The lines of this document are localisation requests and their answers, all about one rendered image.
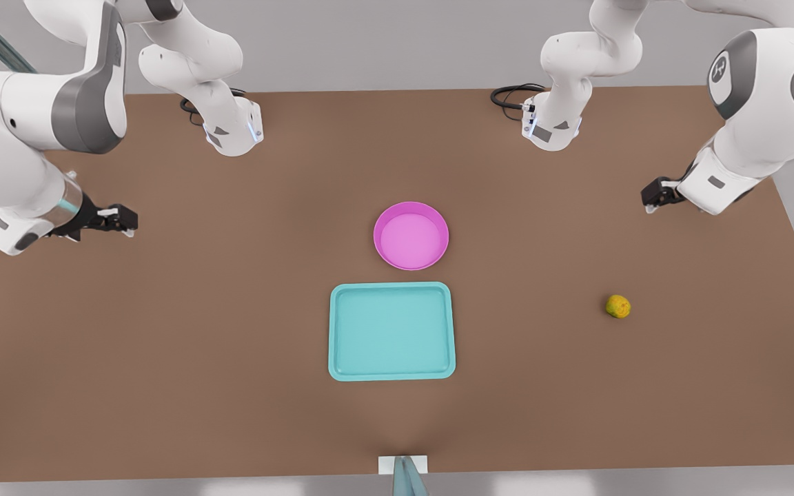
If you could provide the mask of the pink round plate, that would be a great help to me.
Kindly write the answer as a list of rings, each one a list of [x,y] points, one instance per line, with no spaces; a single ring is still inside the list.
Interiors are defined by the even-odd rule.
[[[444,256],[449,227],[434,207],[423,202],[400,202],[379,214],[373,226],[373,245],[390,266],[418,271]]]

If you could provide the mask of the teal rectangular tray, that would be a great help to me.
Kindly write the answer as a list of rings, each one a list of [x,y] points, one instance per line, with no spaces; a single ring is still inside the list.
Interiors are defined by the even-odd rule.
[[[333,379],[440,380],[456,365],[453,299],[444,283],[353,283],[331,292]]]

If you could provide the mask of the silver frame post with foot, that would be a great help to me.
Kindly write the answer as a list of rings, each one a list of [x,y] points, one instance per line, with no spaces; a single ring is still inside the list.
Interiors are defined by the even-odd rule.
[[[378,457],[378,474],[393,477],[393,496],[429,496],[422,479],[428,473],[427,455]]]

